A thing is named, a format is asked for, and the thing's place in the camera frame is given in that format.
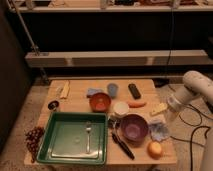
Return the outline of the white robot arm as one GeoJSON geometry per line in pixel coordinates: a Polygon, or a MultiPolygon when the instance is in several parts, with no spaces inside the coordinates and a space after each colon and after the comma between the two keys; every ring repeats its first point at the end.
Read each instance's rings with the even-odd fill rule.
{"type": "MultiPolygon", "coordinates": [[[[155,106],[150,115],[155,116],[167,112],[170,120],[174,120],[180,111],[191,101],[203,97],[213,105],[213,80],[198,71],[188,71],[182,77],[183,85],[171,94],[164,103],[155,106]]],[[[206,143],[200,171],[213,171],[213,126],[206,126],[206,143]]]]}

